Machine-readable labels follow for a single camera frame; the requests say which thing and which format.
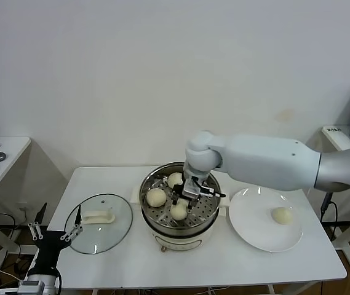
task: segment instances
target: wooden floor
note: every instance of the wooden floor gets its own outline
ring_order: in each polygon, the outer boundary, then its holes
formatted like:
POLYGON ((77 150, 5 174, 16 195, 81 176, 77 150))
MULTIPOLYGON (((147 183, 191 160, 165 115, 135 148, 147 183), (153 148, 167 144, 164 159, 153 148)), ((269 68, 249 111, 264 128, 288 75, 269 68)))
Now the wooden floor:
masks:
MULTIPOLYGON (((32 244, 30 235, 27 231, 22 232, 18 239, 19 243, 32 244)), ((350 295, 350 266, 347 263, 347 260, 344 258, 343 254, 339 252, 340 258, 343 261, 344 266, 347 269, 348 276, 347 278, 339 281, 326 281, 323 284, 322 293, 321 284, 315 284, 310 287, 302 295, 350 295)), ((15 262, 16 255, 10 255, 5 261, 5 266, 15 262)), ((14 274, 13 267, 7 268, 5 271, 14 274)), ((12 280, 15 280, 12 277, 9 277, 4 274, 0 274, 0 279, 2 283, 6 283, 12 280)), ((280 293, 285 288, 285 285, 277 285, 274 287, 276 293, 280 293)), ((117 290, 116 293, 113 293, 113 290, 100 290, 99 295, 175 295, 175 294, 184 294, 184 295, 194 295, 196 293, 201 293, 206 291, 206 288, 196 288, 196 289, 155 289, 155 290, 117 290)), ((83 295, 91 295, 91 290, 83 290, 81 292, 83 295)), ((216 291, 217 295, 243 295, 243 294, 266 294, 268 289, 266 286, 247 286, 247 287, 230 287, 224 290, 216 291)))

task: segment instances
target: white wall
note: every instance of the white wall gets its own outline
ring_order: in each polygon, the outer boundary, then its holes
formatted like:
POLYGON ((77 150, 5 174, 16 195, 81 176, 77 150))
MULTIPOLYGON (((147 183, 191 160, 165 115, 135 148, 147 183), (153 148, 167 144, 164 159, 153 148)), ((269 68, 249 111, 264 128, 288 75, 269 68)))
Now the white wall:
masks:
POLYGON ((350 122, 350 1, 0 1, 0 135, 81 165, 350 122))

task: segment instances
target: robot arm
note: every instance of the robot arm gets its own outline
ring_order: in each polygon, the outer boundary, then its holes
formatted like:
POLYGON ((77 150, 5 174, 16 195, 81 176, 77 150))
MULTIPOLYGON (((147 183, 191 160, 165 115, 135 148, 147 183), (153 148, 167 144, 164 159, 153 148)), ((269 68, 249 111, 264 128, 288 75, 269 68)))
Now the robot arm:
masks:
POLYGON ((196 199, 211 170, 280 191, 350 188, 350 149, 321 154, 297 140, 253 135, 215 136, 204 131, 186 147, 183 195, 196 199))

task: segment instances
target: power cord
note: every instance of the power cord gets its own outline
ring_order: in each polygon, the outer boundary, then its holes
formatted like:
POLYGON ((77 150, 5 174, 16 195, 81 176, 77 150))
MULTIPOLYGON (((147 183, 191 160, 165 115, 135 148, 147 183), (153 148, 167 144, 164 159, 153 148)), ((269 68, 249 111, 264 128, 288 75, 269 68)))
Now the power cord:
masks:
POLYGON ((63 289, 63 279, 61 273, 58 271, 58 269, 54 268, 57 271, 57 277, 58 277, 58 292, 57 295, 61 295, 62 289, 63 289))
POLYGON ((219 290, 226 290, 226 289, 228 289, 229 288, 229 286, 228 287, 224 287, 224 288, 212 288, 212 287, 207 287, 207 291, 204 291, 204 292, 200 292, 200 293, 195 293, 194 295, 202 295, 202 294, 206 294, 206 293, 209 293, 209 292, 211 292, 211 293, 213 293, 214 295, 216 295, 216 291, 219 291, 219 290))
MULTIPOLYGON (((322 218, 324 217, 325 211, 327 210, 327 208, 329 207, 330 204, 333 204, 333 206, 335 206, 335 226, 333 227, 332 230, 332 234, 330 236, 330 240, 333 241, 333 239, 335 238, 335 231, 336 231, 336 227, 337 227, 337 220, 338 220, 338 209, 337 209, 337 204, 333 201, 331 201, 330 199, 332 198, 332 193, 327 193, 327 195, 325 196, 325 200, 321 206, 321 217, 320 217, 320 222, 322 222, 322 218), (328 202, 326 203, 325 209, 323 210, 323 206, 324 203, 326 202, 326 199, 329 198, 328 202)), ((321 287, 320 287, 320 295, 322 295, 324 289, 324 282, 321 282, 321 287)))
POLYGON ((26 208, 24 208, 23 210, 20 209, 20 211, 23 211, 23 215, 24 215, 25 219, 24 219, 21 223, 19 223, 19 224, 16 226, 15 230, 18 229, 23 223, 25 223, 25 222, 27 221, 26 208))
MULTIPOLYGON (((25 212, 25 211, 24 211, 24 214, 25 214, 25 220, 24 220, 22 223, 24 223, 24 222, 26 221, 26 219, 27 219, 27 218, 26 218, 27 216, 26 216, 26 212, 25 212)), ((11 234, 10 234, 10 237, 12 238, 13 235, 14 235, 14 232, 15 232, 16 228, 17 228, 20 224, 22 224, 22 223, 20 223, 19 225, 16 226, 16 220, 15 220, 15 218, 14 218, 12 215, 7 214, 7 213, 0 213, 0 216, 8 216, 8 217, 10 217, 10 218, 12 219, 12 221, 13 221, 13 227, 12 227, 12 232, 11 232, 11 234)), ((1 267, 0 272, 5 273, 5 274, 8 274, 8 275, 10 275, 10 276, 16 278, 17 280, 19 280, 17 277, 15 277, 15 276, 13 276, 13 275, 11 275, 11 274, 9 274, 9 273, 3 271, 3 269, 6 269, 6 268, 8 268, 8 267, 13 266, 13 267, 14 267, 14 272, 15 272, 16 274, 18 274, 18 275, 20 276, 20 278, 22 278, 22 276, 26 273, 25 270, 23 270, 23 266, 25 266, 26 263, 24 263, 20 269, 18 268, 18 263, 19 263, 20 261, 24 260, 24 258, 23 258, 23 259, 20 259, 20 254, 21 254, 21 250, 22 250, 22 249, 21 249, 21 247, 20 247, 19 244, 17 244, 17 245, 18 245, 18 247, 19 247, 19 252, 18 252, 18 256, 17 256, 16 262, 13 262, 13 263, 11 263, 11 264, 8 265, 8 266, 1 267)))

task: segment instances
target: metal steamer tray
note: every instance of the metal steamer tray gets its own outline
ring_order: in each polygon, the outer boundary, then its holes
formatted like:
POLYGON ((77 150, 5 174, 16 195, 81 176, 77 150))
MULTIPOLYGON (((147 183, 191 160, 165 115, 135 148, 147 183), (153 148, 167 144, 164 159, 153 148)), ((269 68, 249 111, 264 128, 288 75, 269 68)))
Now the metal steamer tray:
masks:
MULTIPOLYGON (((173 238, 189 238, 203 233, 216 220, 220 198, 201 197, 197 205, 182 221, 172 219, 170 208, 172 206, 172 189, 168 187, 168 176, 174 172, 183 172, 183 162, 169 163, 152 171, 142 182, 139 191, 139 201, 145 221, 154 230, 173 238), (146 194, 150 189, 163 189, 167 195, 166 203, 158 208, 151 207, 146 201, 146 194)), ((220 185, 214 176, 209 175, 206 185, 221 192, 220 185)))

